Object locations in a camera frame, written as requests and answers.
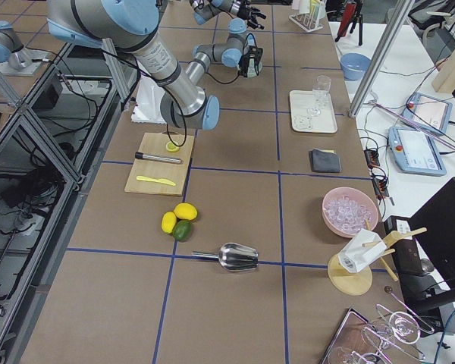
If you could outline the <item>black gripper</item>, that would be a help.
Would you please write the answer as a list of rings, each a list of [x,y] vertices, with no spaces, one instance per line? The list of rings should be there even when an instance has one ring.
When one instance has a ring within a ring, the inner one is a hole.
[[[265,26],[258,22],[257,17],[266,19],[266,15],[259,9],[251,7],[250,1],[235,1],[234,14],[243,20],[248,20],[248,26],[254,30],[264,30]]]
[[[262,62],[263,48],[250,45],[247,51],[241,56],[238,63],[238,74],[246,78],[246,66],[250,58],[257,58]]]

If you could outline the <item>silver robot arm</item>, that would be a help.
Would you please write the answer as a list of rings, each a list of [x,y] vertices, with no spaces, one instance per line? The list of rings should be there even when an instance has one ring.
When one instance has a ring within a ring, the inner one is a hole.
[[[266,19],[266,15],[260,9],[253,7],[251,1],[236,0],[192,0],[189,1],[194,11],[194,20],[202,25],[220,13],[234,15],[245,20],[248,27],[263,30],[265,27],[258,22],[258,18]]]
[[[249,64],[255,49],[248,28],[260,29],[266,16],[248,1],[192,1],[199,25],[220,13],[233,15],[229,36],[222,44],[198,45],[194,59],[183,69],[158,32],[160,5],[157,1],[49,1],[49,32],[74,45],[101,48],[110,39],[115,48],[130,53],[156,85],[163,88],[160,110],[172,127],[211,130],[219,119],[220,106],[198,82],[212,62],[226,67]]]

